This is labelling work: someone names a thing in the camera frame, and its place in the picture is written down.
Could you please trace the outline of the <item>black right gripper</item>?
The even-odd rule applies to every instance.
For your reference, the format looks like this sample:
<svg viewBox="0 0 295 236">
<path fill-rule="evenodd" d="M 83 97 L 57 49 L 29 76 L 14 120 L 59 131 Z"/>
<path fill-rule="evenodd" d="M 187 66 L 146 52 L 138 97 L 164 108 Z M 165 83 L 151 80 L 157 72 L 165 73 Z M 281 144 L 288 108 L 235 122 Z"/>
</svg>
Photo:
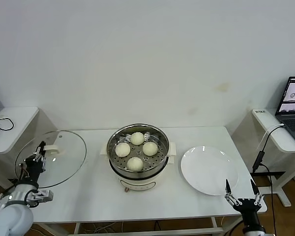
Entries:
<svg viewBox="0 0 295 236">
<path fill-rule="evenodd" d="M 250 179 L 250 183 L 255 194 L 255 199 L 237 199 L 233 196 L 230 184 L 228 179 L 226 179 L 226 201 L 233 206 L 234 210 L 240 212 L 244 226 L 252 227 L 259 226 L 260 221 L 257 216 L 257 212 L 261 208 L 261 201 L 263 200 L 263 195 L 260 193 L 257 185 L 255 184 L 253 179 Z"/>
</svg>

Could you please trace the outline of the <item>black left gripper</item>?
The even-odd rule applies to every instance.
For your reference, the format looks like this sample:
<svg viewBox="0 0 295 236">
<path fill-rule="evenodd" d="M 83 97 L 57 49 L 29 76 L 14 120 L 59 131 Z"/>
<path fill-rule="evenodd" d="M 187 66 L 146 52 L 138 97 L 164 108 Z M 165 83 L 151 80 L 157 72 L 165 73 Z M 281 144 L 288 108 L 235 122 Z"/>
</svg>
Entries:
<svg viewBox="0 0 295 236">
<path fill-rule="evenodd" d="M 45 171 L 46 151 L 44 147 L 45 142 L 42 141 L 33 153 L 33 158 L 29 157 L 25 162 L 19 164 L 21 168 L 19 180 L 38 181 L 40 174 Z"/>
</svg>

